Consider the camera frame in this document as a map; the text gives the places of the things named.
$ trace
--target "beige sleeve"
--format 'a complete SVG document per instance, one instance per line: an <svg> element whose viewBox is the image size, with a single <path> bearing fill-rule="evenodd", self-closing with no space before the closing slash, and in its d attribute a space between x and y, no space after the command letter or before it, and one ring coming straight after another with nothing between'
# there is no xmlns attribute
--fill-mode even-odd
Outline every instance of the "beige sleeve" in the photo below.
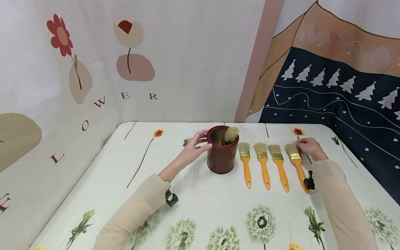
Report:
<svg viewBox="0 0 400 250"><path fill-rule="evenodd" d="M315 187L325 203L339 250L377 250L365 213L347 184L343 170L331 160L314 162Z"/></svg>
<svg viewBox="0 0 400 250"><path fill-rule="evenodd" d="M100 230L93 250L123 250L130 233L165 204L165 192L169 188L169 182L152 174Z"/></svg>

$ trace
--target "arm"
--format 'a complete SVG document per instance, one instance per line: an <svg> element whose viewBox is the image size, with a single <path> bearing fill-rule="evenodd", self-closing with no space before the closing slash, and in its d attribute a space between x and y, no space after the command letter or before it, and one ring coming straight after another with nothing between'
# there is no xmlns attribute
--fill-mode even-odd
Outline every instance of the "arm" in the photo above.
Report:
<svg viewBox="0 0 400 250"><path fill-rule="evenodd" d="M144 221L160 206L165 204L165 192L171 188L170 182L188 164L192 163L211 144L196 147L204 139L208 130L197 132L179 156L158 175L152 174L136 192L115 212L100 230L93 250L123 250L130 234L143 225Z"/></svg>
<svg viewBox="0 0 400 250"><path fill-rule="evenodd" d="M340 166L328 159L313 138L302 138L296 145L315 161L315 187L324 200L338 249L378 250L375 235Z"/></svg>
<svg viewBox="0 0 400 250"><path fill-rule="evenodd" d="M131 232L165 203L165 192L171 187L152 174L115 212L96 237L93 250L122 250Z"/></svg>

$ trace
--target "red cylindrical container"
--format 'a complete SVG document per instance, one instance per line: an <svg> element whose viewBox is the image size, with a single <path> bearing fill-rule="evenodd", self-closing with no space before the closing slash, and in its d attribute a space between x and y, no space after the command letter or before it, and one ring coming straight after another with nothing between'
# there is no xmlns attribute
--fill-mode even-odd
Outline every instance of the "red cylindrical container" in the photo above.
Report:
<svg viewBox="0 0 400 250"><path fill-rule="evenodd" d="M239 136L229 145L218 145L228 128L215 126L207 133L207 142L212 144L212 148L207 151L207 165L212 172L217 174L229 173L235 165Z"/></svg>

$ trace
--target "white tablecloth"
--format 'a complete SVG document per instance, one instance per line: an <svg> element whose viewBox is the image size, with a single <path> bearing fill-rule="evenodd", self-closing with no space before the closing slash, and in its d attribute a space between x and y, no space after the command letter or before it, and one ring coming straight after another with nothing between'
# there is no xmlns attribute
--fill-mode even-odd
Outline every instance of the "white tablecloth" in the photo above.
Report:
<svg viewBox="0 0 400 250"><path fill-rule="evenodd" d="M85 212L94 209L85 233L75 237L70 250L92 249L95 237L112 214L135 192L150 174L159 173L183 149L183 142L195 132L222 125L222 123L161 123L128 122L115 130L104 148L89 166L83 177L68 195L53 218L38 236L31 249L45 246L48 250L66 249L71 231L82 221ZM295 167L284 151L285 144L297 139L292 133L294 127L301 127L306 137L314 137L331 160L343 169L347 181L364 209L373 208L370 217L381 224L400 228L400 206L387 194L380 184L364 168L362 163L339 141L329 128L317 124L231 124L240 129L240 142L279 144L284 157L284 169L288 177L290 191L286 193L280 183L278 169L268 152L268 171L271 189L266 190L261 175L260 163L256 153L250 149L251 189L244 181L243 164L236 155L234 169L225 175L211 172L206 163L206 154L187 166L172 182L172 192L179 202L169 208L162 207L158 214L149 220L144 230L147 235L137 238L134 249L178 249L178 244L168 244L169 236L174 238L183 231L188 232L185 248L260 249L263 244L254 243L248 236L250 231L257 235L256 229L246 223L248 216L266 218L272 226L266 249L290 249L288 245L296 242L298 248L323 249L314 234L308 229L309 218L304 210L311 207L318 222L324 222L322 241L325 249L337 249L331 225L328 221L324 203L317 191L306 194L302 189ZM163 136L154 139L144 157L142 166L128 188L127 185L139 167L152 133L163 128ZM311 170L307 157L303 156L303 168ZM395 232L378 243L380 249L390 249L390 241L400 239ZM134 242L128 244L131 249ZM395 243L392 247L400 248Z"/></svg>

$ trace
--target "floral tablecloth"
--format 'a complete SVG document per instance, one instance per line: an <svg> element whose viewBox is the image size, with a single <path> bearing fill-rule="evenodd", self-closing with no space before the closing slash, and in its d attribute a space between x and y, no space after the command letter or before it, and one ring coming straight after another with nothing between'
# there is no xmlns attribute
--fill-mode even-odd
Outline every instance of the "floral tablecloth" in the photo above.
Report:
<svg viewBox="0 0 400 250"><path fill-rule="evenodd" d="M127 122L115 130L78 184L33 243L31 249L87 250L112 214L150 174L159 173L183 149L195 132L223 123ZM324 203L316 190L306 194L285 144L314 137L347 181L365 209L380 249L400 249L400 206L362 163L323 125L231 124L240 129L240 142L279 144L290 185L283 189L268 152L271 188L268 191L260 163L250 149L251 189L236 155L234 169L225 175L211 172L206 154L187 166L172 182L179 202L161 207L132 232L125 249L238 250L337 249ZM305 172L312 159L303 156Z"/></svg>

